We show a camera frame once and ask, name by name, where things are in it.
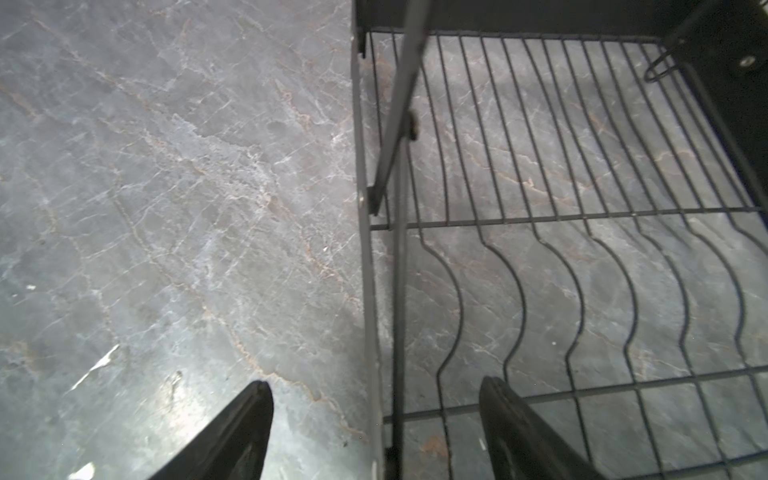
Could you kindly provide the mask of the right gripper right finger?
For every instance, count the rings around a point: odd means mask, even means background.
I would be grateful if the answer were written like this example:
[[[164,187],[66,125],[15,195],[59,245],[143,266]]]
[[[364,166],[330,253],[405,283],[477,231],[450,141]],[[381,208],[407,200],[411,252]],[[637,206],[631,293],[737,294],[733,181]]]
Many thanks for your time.
[[[502,379],[483,378],[479,409],[496,479],[603,477]]]

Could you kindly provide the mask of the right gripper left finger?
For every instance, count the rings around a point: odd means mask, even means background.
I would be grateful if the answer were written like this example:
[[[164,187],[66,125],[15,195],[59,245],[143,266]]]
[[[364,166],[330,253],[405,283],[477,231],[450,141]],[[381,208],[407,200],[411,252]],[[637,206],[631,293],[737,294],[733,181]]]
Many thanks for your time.
[[[251,382],[152,478],[259,479],[273,414],[270,385]]]

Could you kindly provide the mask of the black wire dish rack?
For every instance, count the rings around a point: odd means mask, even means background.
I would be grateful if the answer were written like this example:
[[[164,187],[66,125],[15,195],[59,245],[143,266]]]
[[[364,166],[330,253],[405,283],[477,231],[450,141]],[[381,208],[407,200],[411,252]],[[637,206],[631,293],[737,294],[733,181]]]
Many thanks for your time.
[[[356,1],[369,479],[767,475],[767,5]]]

